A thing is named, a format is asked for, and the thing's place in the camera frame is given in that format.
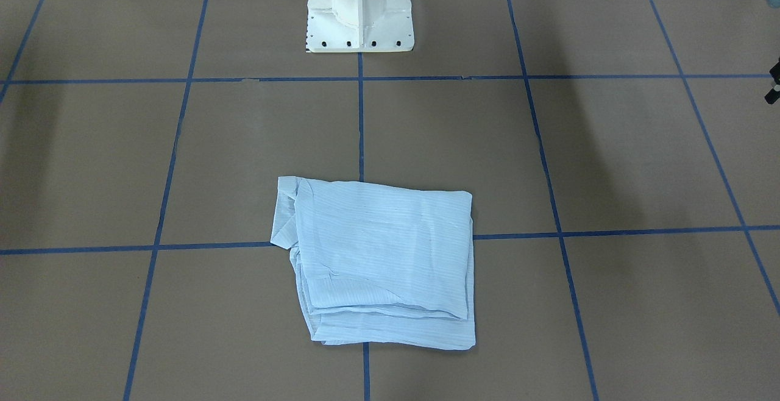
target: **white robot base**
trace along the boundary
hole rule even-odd
[[[307,52],[414,48],[411,0],[309,0]]]

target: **striped fabric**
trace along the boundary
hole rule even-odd
[[[470,193],[280,177],[271,242],[312,340],[475,344]]]

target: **cloth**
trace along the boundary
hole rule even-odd
[[[314,341],[476,343],[470,193],[280,177],[271,243]]]

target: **grid line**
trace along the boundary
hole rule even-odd
[[[763,224],[747,226],[751,232],[780,231],[780,224]],[[615,229],[592,231],[563,231],[557,232],[526,232],[526,233],[484,233],[473,236],[474,241],[484,240],[537,240],[557,238],[592,238],[599,236],[630,236],[630,235],[675,235],[697,233],[728,233],[743,232],[742,226],[719,226],[704,228],[667,228],[667,229]],[[55,254],[83,254],[83,253],[111,253],[111,252],[145,252],[156,250],[159,252],[171,250],[200,250],[200,249],[241,249],[251,247],[275,247],[268,241],[239,241],[229,243],[178,243],[178,244],[141,244],[128,246],[81,246],[81,247],[36,247],[28,249],[0,249],[0,257],[19,255],[55,255]]]
[[[192,82],[193,82],[192,79],[193,79],[193,74],[195,73],[195,62],[197,61],[197,51],[198,51],[198,47],[200,46],[200,35],[201,32],[203,32],[203,24],[204,21],[206,20],[207,7],[208,7],[208,0],[203,0],[203,5],[200,9],[200,20],[198,21],[197,32],[195,33],[195,43],[193,43],[193,53],[190,59],[190,71],[187,74],[187,81],[184,87],[184,96],[182,98],[182,108],[181,110],[179,110],[179,121],[176,124],[176,134],[173,139],[173,149],[171,150],[170,163],[168,164],[168,176],[165,179],[165,190],[163,191],[162,204],[160,206],[160,219],[158,221],[157,231],[154,234],[155,248],[151,252],[151,259],[149,260],[149,270],[147,273],[146,285],[144,287],[144,298],[142,298],[141,308],[138,315],[138,326],[136,328],[136,336],[133,342],[133,353],[130,356],[130,364],[127,370],[127,381],[125,383],[125,393],[122,398],[123,401],[129,401],[130,393],[131,390],[133,389],[133,379],[136,371],[136,363],[138,361],[138,353],[140,351],[141,337],[144,334],[144,323],[146,320],[146,313],[149,306],[151,285],[154,279],[154,268],[157,265],[157,256],[159,253],[159,249],[157,248],[157,246],[160,245],[160,241],[162,238],[162,229],[163,226],[165,225],[165,212],[168,208],[168,196],[170,195],[171,192],[173,171],[176,166],[176,152],[178,151],[179,148],[179,138],[181,137],[182,134],[182,124],[184,122],[184,116],[187,110],[187,103],[190,98],[190,89],[192,88]]]
[[[5,81],[3,81],[2,90],[0,90],[0,104],[2,104],[3,99],[5,99],[5,93],[8,92],[8,87],[10,87],[13,76],[16,74],[16,69],[19,67],[19,61],[22,59],[22,53],[24,52],[24,48],[27,46],[27,41],[30,40],[30,34],[33,32],[33,26],[35,26],[35,23],[38,20],[38,14],[41,13],[41,8],[44,6],[44,1],[45,0],[38,0],[38,4],[35,6],[33,16],[30,18],[30,24],[27,25],[27,29],[24,31],[22,41],[19,43],[19,49],[16,50],[16,56],[14,56],[13,62],[11,63],[11,69],[8,70],[8,76],[5,78]]]
[[[701,117],[701,114],[699,112],[699,109],[697,107],[696,101],[693,98],[693,93],[690,90],[690,87],[688,85],[688,79],[765,79],[769,77],[769,74],[684,74],[683,70],[679,64],[679,60],[677,59],[677,56],[674,52],[674,48],[672,47],[671,40],[668,37],[668,34],[666,33],[666,29],[661,21],[661,17],[658,14],[658,10],[655,7],[654,1],[649,0],[651,2],[652,9],[654,10],[655,17],[657,18],[658,24],[661,27],[661,31],[664,34],[664,37],[666,39],[666,42],[668,43],[668,47],[670,49],[670,52],[672,54],[672,57],[675,60],[675,64],[677,65],[677,69],[679,71],[679,74],[562,74],[561,76],[556,76],[555,74],[552,74],[551,76],[546,76],[546,74],[528,74],[524,57],[523,57],[523,51],[520,44],[520,38],[519,38],[519,31],[516,26],[516,21],[514,17],[514,12],[512,9],[512,1],[507,0],[507,5],[509,7],[509,14],[510,14],[510,20],[512,21],[512,28],[514,30],[515,35],[515,41],[516,41],[516,48],[518,50],[518,56],[519,56],[519,62],[521,65],[521,69],[523,71],[523,74],[520,76],[375,76],[375,77],[365,77],[363,76],[363,55],[358,54],[357,55],[357,61],[358,61],[358,74],[356,77],[353,76],[344,76],[344,77],[246,77],[246,78],[239,78],[239,77],[212,77],[212,78],[194,78],[194,68],[197,60],[197,52],[199,49],[199,43],[200,43],[200,35],[203,29],[204,20],[206,16],[206,10],[207,10],[207,3],[208,0],[203,0],[202,9],[200,13],[200,21],[197,27],[197,34],[195,37],[195,43],[193,45],[193,51],[192,51],[192,57],[190,60],[190,70],[188,73],[188,76],[186,78],[170,78],[170,79],[41,79],[41,80],[14,80],[13,76],[16,73],[17,67],[19,65],[21,56],[23,54],[24,48],[27,45],[27,42],[30,38],[31,31],[33,29],[34,24],[36,23],[37,16],[41,10],[42,5],[44,4],[44,0],[39,0],[37,3],[36,9],[34,10],[34,14],[31,17],[30,24],[28,24],[27,30],[25,31],[25,34],[23,35],[22,42],[20,43],[19,49],[16,52],[16,57],[14,58],[14,61],[12,63],[11,70],[9,70],[8,76],[5,80],[0,81],[0,85],[2,85],[2,91],[0,91],[0,103],[2,103],[3,98],[5,97],[9,87],[11,85],[99,85],[99,84],[143,84],[143,83],[184,83],[186,84],[184,89],[184,95],[183,95],[183,101],[182,106],[179,112],[179,120],[176,127],[176,133],[175,133],[175,139],[171,154],[171,159],[168,167],[168,176],[165,182],[165,190],[164,195],[161,203],[161,209],[160,209],[160,217],[158,221],[158,227],[156,229],[155,237],[154,237],[154,243],[151,245],[128,245],[128,246],[86,246],[86,247],[63,247],[63,248],[33,248],[33,249],[0,249],[0,256],[10,256],[10,255],[36,255],[36,254],[73,254],[73,253],[116,253],[116,252],[134,252],[134,251],[151,251],[151,259],[150,264],[147,272],[147,280],[146,285],[144,287],[144,298],[142,299],[140,314],[139,314],[139,321],[138,321],[138,327],[136,330],[136,338],[134,340],[133,344],[133,353],[131,356],[131,361],[129,365],[128,370],[128,376],[127,376],[127,382],[125,387],[125,393],[124,393],[124,400],[129,401],[130,392],[132,389],[133,384],[133,376],[135,371],[135,366],[137,362],[138,353],[140,350],[140,340],[141,335],[143,333],[143,327],[144,327],[144,318],[147,310],[147,305],[151,293],[151,285],[154,279],[154,268],[156,265],[156,259],[158,256],[158,253],[161,251],[169,251],[169,250],[183,250],[183,249],[233,249],[233,248],[247,248],[247,247],[271,247],[273,246],[270,242],[232,242],[232,243],[182,243],[182,244],[162,244],[161,243],[161,234],[162,229],[165,223],[165,212],[167,209],[167,203],[168,203],[168,196],[170,194],[170,189],[172,186],[172,177],[174,173],[174,168],[176,165],[176,153],[178,148],[178,142],[179,137],[182,132],[182,126],[183,126],[183,120],[186,114],[186,107],[190,95],[190,89],[192,87],[193,82],[242,82],[244,80],[250,80],[250,81],[259,81],[259,82],[314,82],[314,81],[351,81],[351,82],[357,82],[358,83],[358,92],[359,92],[359,107],[358,107],[358,113],[359,113],[359,132],[360,132],[360,140],[359,140],[359,174],[360,174],[360,182],[364,181],[364,103],[363,103],[363,82],[365,81],[377,81],[377,82],[386,82],[386,81],[444,81],[444,80],[452,80],[452,81],[465,81],[465,80],[517,80],[517,81],[523,81],[523,84],[526,88],[526,95],[528,97],[528,102],[530,105],[530,114],[532,117],[532,120],[534,121],[534,131],[537,135],[538,145],[539,145],[539,153],[540,153],[540,159],[543,166],[544,174],[547,179],[548,184],[548,193],[550,196],[550,202],[551,202],[551,209],[554,215],[555,219],[555,228],[556,232],[530,232],[530,233],[515,233],[515,234],[482,234],[482,235],[474,235],[474,240],[517,240],[517,239],[537,239],[537,238],[557,238],[561,253],[562,253],[562,259],[565,266],[565,273],[567,277],[567,281],[569,283],[569,291],[571,293],[571,298],[573,301],[573,308],[576,316],[577,326],[580,333],[580,341],[582,343],[583,348],[583,355],[585,358],[588,376],[590,379],[590,387],[591,391],[593,393],[594,401],[598,401],[598,393],[597,393],[597,387],[596,382],[594,378],[593,368],[590,362],[590,354],[587,347],[587,340],[585,337],[584,329],[583,329],[583,323],[582,318],[580,316],[580,309],[579,304],[576,297],[576,290],[574,287],[573,282],[573,276],[571,273],[571,267],[569,265],[569,259],[568,254],[566,252],[566,238],[577,238],[577,237],[596,237],[596,236],[619,236],[619,235],[661,235],[661,234],[689,234],[689,233],[706,233],[706,232],[743,232],[747,241],[749,242],[750,249],[753,253],[753,256],[758,264],[758,267],[760,269],[760,272],[762,276],[764,277],[764,281],[766,286],[768,287],[769,293],[771,295],[771,298],[773,299],[773,302],[775,304],[775,308],[778,311],[778,314],[780,314],[780,304],[778,304],[778,298],[775,295],[775,291],[772,288],[771,282],[769,281],[769,278],[767,276],[766,271],[764,270],[764,266],[761,262],[761,259],[759,257],[758,251],[755,248],[755,245],[753,244],[752,237],[750,235],[751,231],[760,232],[760,231],[777,231],[780,230],[780,225],[777,224],[767,224],[767,225],[758,225],[758,226],[748,226],[745,223],[745,220],[743,218],[743,215],[741,214],[739,210],[739,205],[736,202],[736,197],[733,195],[733,192],[731,190],[731,187],[729,185],[729,182],[726,178],[725,171],[722,168],[722,165],[720,163],[720,160],[718,159],[718,155],[716,154],[716,151],[714,149],[714,146],[711,142],[711,139],[709,137],[709,134],[707,132],[706,126],[704,124],[704,120]],[[685,84],[686,92],[688,93],[689,99],[691,101],[691,104],[693,106],[694,112],[696,112],[697,119],[699,120],[700,127],[702,128],[703,134],[705,136],[705,139],[707,140],[707,144],[710,147],[711,153],[713,155],[713,158],[716,162],[716,165],[718,166],[719,173],[721,174],[721,178],[724,181],[725,187],[729,193],[730,198],[732,199],[732,204],[735,209],[736,214],[739,218],[739,223],[741,226],[722,226],[722,227],[705,227],[705,228],[672,228],[672,229],[617,229],[617,230],[604,230],[604,231],[581,231],[581,232],[563,232],[560,224],[560,218],[558,216],[558,210],[557,206],[555,204],[555,195],[553,191],[553,186],[551,182],[551,176],[549,174],[548,165],[546,156],[544,154],[544,146],[542,143],[542,137],[541,137],[541,131],[539,129],[537,115],[535,111],[534,106],[534,99],[531,93],[530,89],[530,80],[536,80],[536,79],[682,79],[683,83]],[[368,342],[363,343],[363,396],[365,400],[370,400],[371,398],[371,383],[370,383],[370,346]]]
[[[696,99],[693,97],[693,92],[691,91],[690,85],[688,84],[688,79],[686,79],[686,76],[683,73],[683,66],[680,65],[679,59],[677,58],[677,53],[675,52],[674,46],[672,46],[672,40],[669,38],[668,32],[666,32],[666,26],[664,26],[663,20],[661,20],[661,15],[658,13],[658,8],[655,6],[655,1],[649,1],[653,9],[653,14],[655,14],[655,18],[658,21],[658,26],[661,28],[661,32],[663,33],[664,39],[666,40],[666,45],[668,45],[669,52],[672,54],[672,59],[675,61],[677,71],[679,71],[679,78],[682,79],[682,84],[685,85],[686,93],[688,93],[688,99],[690,101],[691,107],[693,107],[693,112],[696,114],[696,119],[699,121],[699,126],[701,128],[702,134],[704,135],[704,139],[707,141],[707,146],[710,148],[712,159],[714,160],[715,165],[718,167],[718,172],[720,173],[726,192],[729,193],[729,198],[732,202],[732,206],[734,207],[734,212],[736,213],[737,219],[739,219],[739,224],[741,225],[743,233],[745,234],[745,238],[747,239],[747,243],[750,246],[750,251],[753,253],[753,259],[755,259],[756,265],[758,265],[758,270],[760,271],[761,277],[764,280],[764,285],[766,285],[772,303],[775,305],[775,311],[778,315],[780,315],[780,302],[778,302],[777,294],[775,293],[775,289],[772,287],[772,283],[769,280],[769,275],[764,268],[764,263],[761,261],[761,256],[758,254],[758,249],[756,249],[756,245],[753,242],[753,237],[750,236],[750,229],[748,228],[745,218],[742,215],[742,211],[739,209],[736,196],[734,195],[734,192],[731,188],[731,184],[729,184],[729,178],[726,176],[723,165],[721,164],[721,160],[718,158],[718,152],[715,150],[715,146],[712,143],[712,139],[710,138],[710,133],[707,131],[707,126],[704,123],[704,118],[702,118],[701,112],[699,111],[699,106],[696,104]]]
[[[686,79],[771,79],[762,74],[683,74]],[[470,81],[470,80],[525,80],[525,79],[679,79],[680,74],[474,74],[474,76],[222,76],[202,78],[129,78],[129,79],[9,79],[0,81],[11,85],[47,84],[150,84],[186,82],[314,82],[314,81]]]
[[[572,307],[574,310],[574,318],[577,323],[577,331],[580,334],[580,345],[583,350],[583,358],[585,360],[585,368],[587,369],[588,381],[590,382],[590,392],[593,395],[593,400],[598,401],[598,389],[596,387],[596,378],[593,372],[593,365],[590,362],[590,349],[587,345],[587,337],[585,336],[585,326],[583,326],[582,315],[580,314],[580,303],[577,299],[576,287],[574,287],[574,278],[572,276],[572,268],[569,264],[569,254],[566,251],[566,241],[563,238],[561,229],[561,219],[558,215],[558,207],[555,204],[555,191],[552,188],[552,179],[550,177],[550,170],[547,165],[547,157],[544,154],[544,143],[541,138],[541,130],[539,129],[539,120],[537,119],[536,108],[534,106],[534,95],[531,92],[531,84],[528,77],[528,71],[526,68],[526,60],[523,56],[523,45],[520,43],[520,34],[517,28],[517,22],[515,20],[515,11],[512,7],[512,0],[506,0],[507,8],[509,9],[509,20],[512,21],[512,29],[515,35],[515,45],[517,46],[517,56],[520,61],[520,69],[523,71],[523,84],[526,88],[526,95],[528,96],[528,107],[531,114],[531,119],[534,121],[534,132],[536,134],[539,143],[539,159],[541,160],[542,169],[544,170],[544,178],[547,180],[547,187],[550,196],[550,207],[552,208],[552,216],[555,219],[555,231],[557,232],[558,245],[561,248],[561,257],[563,259],[563,266],[566,273],[566,281],[569,284],[569,294],[572,299]]]

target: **floor tile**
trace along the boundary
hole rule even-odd
[[[306,52],[308,0],[209,0],[195,76],[357,76],[355,54]]]
[[[366,82],[367,182],[473,195],[475,233],[554,232],[523,84]]]
[[[775,294],[780,293],[780,230],[750,232]]]
[[[0,80],[11,70],[39,0],[0,0]]]
[[[183,84],[12,85],[0,247],[150,244]]]
[[[531,87],[564,230],[739,224],[681,80]]]
[[[310,341],[285,251],[159,255],[132,399],[360,399],[362,370]]]
[[[653,0],[688,74],[766,73],[780,54],[780,13],[766,0]]]
[[[121,399],[149,254],[0,257],[0,399]]]
[[[411,52],[367,54],[366,76],[520,74],[506,0],[412,0]]]
[[[704,124],[747,224],[780,224],[780,110],[769,79],[690,79]]]
[[[196,83],[162,242],[267,241],[280,176],[359,177],[354,82]]]
[[[558,240],[477,241],[477,345],[372,343],[371,399],[593,399]]]
[[[677,73],[647,0],[512,0],[529,74]]]
[[[744,234],[566,244],[601,399],[780,391],[780,322]]]
[[[203,0],[46,0],[16,79],[187,76]]]

